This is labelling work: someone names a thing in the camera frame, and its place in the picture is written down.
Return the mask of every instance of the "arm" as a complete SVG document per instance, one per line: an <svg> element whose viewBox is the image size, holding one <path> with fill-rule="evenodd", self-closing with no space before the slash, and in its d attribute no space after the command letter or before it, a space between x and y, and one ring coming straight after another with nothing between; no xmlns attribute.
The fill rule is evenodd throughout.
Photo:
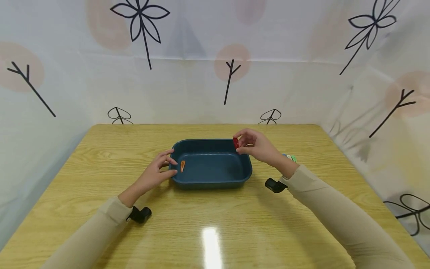
<svg viewBox="0 0 430 269"><path fill-rule="evenodd" d="M244 129L234 135L239 136L237 152L275 167L293 196L315 214L346 249L357 268L414 268L391 237L350 199L303 165L282 156L262 133Z"/></svg>
<svg viewBox="0 0 430 269"><path fill-rule="evenodd" d="M133 185L105 202L41 268L92 268L107 245L124 229L137 199L177 173L176 170L160 172L160 168L169 163L178 164L167 156L172 152L173 149L158 154Z"/></svg>
<svg viewBox="0 0 430 269"><path fill-rule="evenodd" d="M315 214L346 249L357 268L414 268L399 246L366 212L306 167L301 165L288 183L294 198Z"/></svg>

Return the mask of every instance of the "wood grain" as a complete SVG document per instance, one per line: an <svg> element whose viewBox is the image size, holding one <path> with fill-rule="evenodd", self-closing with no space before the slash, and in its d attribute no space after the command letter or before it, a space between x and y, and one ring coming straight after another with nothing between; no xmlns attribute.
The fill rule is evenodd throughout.
<svg viewBox="0 0 430 269"><path fill-rule="evenodd" d="M2 268L38 268L109 197L132 184L155 155L182 139L263 132L372 216L417 268L428 257L323 130L315 125L96 125L84 137L0 253ZM181 191L172 182L139 201L153 216L130 223L95 268L353 268L316 217L287 191L264 187L279 172L252 158L241 189Z"/></svg>

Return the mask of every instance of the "dark blue tray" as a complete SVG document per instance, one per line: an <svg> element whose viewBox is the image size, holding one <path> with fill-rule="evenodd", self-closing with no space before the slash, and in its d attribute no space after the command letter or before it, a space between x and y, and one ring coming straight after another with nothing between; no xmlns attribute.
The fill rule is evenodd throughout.
<svg viewBox="0 0 430 269"><path fill-rule="evenodd" d="M232 139L187 139L174 144L169 165L181 189L232 189L242 186L252 174L249 155L236 153ZM185 167L181 173L181 161Z"/></svg>

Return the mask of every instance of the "long sleeve shirt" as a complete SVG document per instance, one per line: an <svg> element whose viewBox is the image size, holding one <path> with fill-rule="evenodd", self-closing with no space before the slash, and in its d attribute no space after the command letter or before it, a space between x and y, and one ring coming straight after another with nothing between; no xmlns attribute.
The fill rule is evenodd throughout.
<svg viewBox="0 0 430 269"><path fill-rule="evenodd" d="M308 207L346 249L359 269L411 269L394 240L359 206L301 165L283 178L294 198ZM123 230L132 209L110 198L41 267L89 269Z"/></svg>

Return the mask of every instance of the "red bottle cap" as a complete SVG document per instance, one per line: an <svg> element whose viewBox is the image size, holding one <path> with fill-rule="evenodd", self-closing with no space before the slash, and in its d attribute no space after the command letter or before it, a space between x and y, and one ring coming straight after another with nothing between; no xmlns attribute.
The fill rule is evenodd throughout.
<svg viewBox="0 0 430 269"><path fill-rule="evenodd" d="M233 144L234 144L234 147L235 147L235 148L238 148L238 147L239 147L239 141L237 140L237 138L236 138L236 137L233 137Z"/></svg>

